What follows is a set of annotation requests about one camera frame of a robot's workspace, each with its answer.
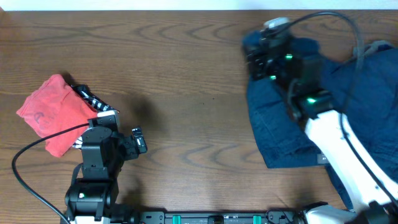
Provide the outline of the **dark blue denim shorts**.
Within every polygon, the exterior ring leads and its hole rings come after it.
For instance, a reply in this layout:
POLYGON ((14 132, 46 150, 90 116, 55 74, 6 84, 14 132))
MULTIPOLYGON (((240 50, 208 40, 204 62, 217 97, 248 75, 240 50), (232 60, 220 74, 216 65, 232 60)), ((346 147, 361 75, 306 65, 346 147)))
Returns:
POLYGON ((322 89, 283 89, 270 78, 252 79, 249 74, 246 99, 254 139, 270 169, 319 165, 321 150, 302 129, 314 118, 318 105, 327 100, 322 89))

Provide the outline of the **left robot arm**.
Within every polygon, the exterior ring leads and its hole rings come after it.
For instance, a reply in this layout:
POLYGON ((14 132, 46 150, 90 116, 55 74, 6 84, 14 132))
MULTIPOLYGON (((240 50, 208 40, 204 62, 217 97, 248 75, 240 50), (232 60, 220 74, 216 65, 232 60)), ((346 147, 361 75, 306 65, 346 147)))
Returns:
POLYGON ((119 116, 107 111, 88 120, 82 134, 83 162, 73 171, 65 195, 70 223, 139 223, 140 214, 128 205, 117 204, 118 175, 125 161, 147 152, 141 127, 130 136, 119 132, 119 116))

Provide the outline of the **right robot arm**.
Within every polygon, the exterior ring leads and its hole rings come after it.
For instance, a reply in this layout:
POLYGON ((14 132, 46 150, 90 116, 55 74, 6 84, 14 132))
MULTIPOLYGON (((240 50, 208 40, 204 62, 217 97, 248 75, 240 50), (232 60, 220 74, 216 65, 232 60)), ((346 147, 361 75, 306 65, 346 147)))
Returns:
POLYGON ((307 223, 397 222, 397 48, 359 45, 338 63, 316 40, 255 30, 243 39, 247 101, 266 166, 317 166, 346 205, 309 208, 307 223))

